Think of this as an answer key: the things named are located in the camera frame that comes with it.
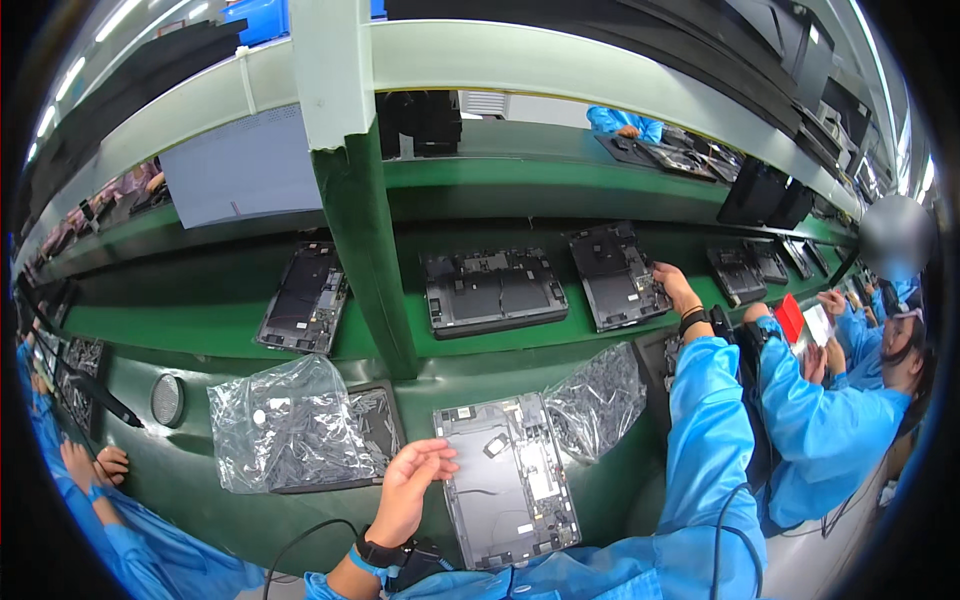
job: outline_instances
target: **blue plastic container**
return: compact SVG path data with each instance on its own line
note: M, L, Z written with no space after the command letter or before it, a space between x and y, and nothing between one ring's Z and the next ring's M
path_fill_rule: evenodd
M245 46L290 33L287 0L243 0L220 12L227 16L227 23L247 19L247 29L240 32L240 43Z

